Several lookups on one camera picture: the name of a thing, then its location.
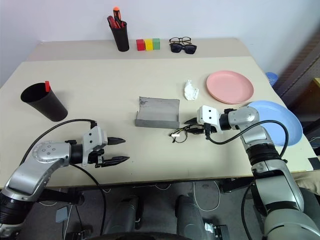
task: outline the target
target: green block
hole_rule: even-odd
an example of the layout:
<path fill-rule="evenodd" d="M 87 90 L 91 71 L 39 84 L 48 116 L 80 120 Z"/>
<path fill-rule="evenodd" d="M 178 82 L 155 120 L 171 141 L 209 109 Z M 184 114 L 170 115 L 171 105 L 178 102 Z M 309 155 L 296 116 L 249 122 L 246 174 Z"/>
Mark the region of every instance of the green block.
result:
<path fill-rule="evenodd" d="M 152 39 L 153 50 L 160 49 L 160 38 L 153 38 Z"/>

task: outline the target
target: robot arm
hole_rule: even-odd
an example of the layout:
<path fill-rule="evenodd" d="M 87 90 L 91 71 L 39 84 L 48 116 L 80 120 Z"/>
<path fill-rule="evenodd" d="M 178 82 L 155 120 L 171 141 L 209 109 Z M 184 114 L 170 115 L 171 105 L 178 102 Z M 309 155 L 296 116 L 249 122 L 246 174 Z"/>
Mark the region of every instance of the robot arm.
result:
<path fill-rule="evenodd" d="M 255 108 L 245 106 L 219 114 L 215 108 L 204 105 L 197 111 L 197 122 L 204 124 L 208 139 L 211 126 L 218 133 L 229 129 L 243 131 L 259 122 L 259 113 Z M 265 239 L 319 239 L 316 224 L 303 213 L 304 199 L 287 161 L 279 156 L 268 132 L 258 125 L 240 138 L 252 166 L 254 204 L 261 214 L 267 216 Z"/>
<path fill-rule="evenodd" d="M 83 135 L 82 144 L 74 140 L 38 144 L 0 193 L 0 238 L 14 238 L 19 234 L 27 214 L 55 170 L 69 164 L 82 163 L 82 166 L 86 166 L 95 163 L 96 168 L 119 164 L 129 157 L 104 160 L 102 155 L 106 145 L 124 142 L 121 138 L 107 137 L 96 125 Z"/>

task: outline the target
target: red block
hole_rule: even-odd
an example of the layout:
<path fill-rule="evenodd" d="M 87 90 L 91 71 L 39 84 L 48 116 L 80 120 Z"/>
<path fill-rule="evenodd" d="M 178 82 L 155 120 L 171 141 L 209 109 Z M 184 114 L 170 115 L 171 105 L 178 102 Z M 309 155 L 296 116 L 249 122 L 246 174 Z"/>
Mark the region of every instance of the red block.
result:
<path fill-rule="evenodd" d="M 137 39 L 136 40 L 136 49 L 138 51 L 144 51 L 145 50 L 145 42 L 143 39 Z"/>

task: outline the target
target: white wall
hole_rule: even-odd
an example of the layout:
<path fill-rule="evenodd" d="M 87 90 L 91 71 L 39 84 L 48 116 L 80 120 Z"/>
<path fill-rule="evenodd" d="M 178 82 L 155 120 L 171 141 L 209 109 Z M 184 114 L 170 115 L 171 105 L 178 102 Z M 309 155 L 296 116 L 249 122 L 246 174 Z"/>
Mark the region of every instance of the white wall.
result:
<path fill-rule="evenodd" d="M 280 74 L 320 25 L 320 0 L 0 0 L 0 86 L 39 41 L 111 39 L 119 6 L 129 38 L 236 37 Z"/>

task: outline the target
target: pink plate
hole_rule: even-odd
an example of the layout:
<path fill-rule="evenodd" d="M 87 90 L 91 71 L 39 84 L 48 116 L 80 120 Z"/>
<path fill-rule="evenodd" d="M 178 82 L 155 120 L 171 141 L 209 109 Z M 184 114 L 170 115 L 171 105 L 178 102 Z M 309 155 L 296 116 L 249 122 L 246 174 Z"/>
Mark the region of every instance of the pink plate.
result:
<path fill-rule="evenodd" d="M 206 80 L 206 87 L 215 99 L 225 104 L 240 104 L 254 94 L 248 78 L 234 71 L 217 71 Z"/>

